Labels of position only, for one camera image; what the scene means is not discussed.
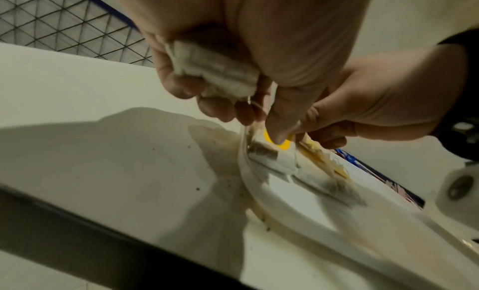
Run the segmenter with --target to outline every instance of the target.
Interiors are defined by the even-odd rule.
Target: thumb
[[[358,102],[354,101],[349,89],[338,89],[315,102],[290,132],[310,132],[351,119],[357,109]]]
[[[265,122],[273,143],[281,144],[286,140],[321,92],[317,86],[278,87]]]

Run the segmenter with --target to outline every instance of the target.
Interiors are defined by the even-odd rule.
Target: black sleeve
[[[439,44],[459,44],[468,56],[466,86],[431,135],[450,152],[479,161],[479,29],[453,35]]]

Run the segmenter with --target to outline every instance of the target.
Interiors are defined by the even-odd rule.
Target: metal grid
[[[141,33],[91,0],[0,0],[0,41],[153,67]]]

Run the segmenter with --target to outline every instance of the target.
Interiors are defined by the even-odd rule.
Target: hand
[[[237,118],[249,125],[264,119],[245,102],[202,98],[204,82],[177,77],[165,53],[165,41],[197,34],[202,26],[232,36],[244,59],[263,76],[254,100],[268,106],[269,84],[278,83],[266,119],[271,139],[282,142],[330,79],[346,62],[369,0],[120,0],[153,49],[160,80],[179,98],[196,97],[202,112],[223,122]],[[206,39],[225,42],[208,30]]]
[[[413,140],[430,134],[462,93],[467,77],[462,46],[438,45],[353,59],[293,131],[324,148],[347,136]]]

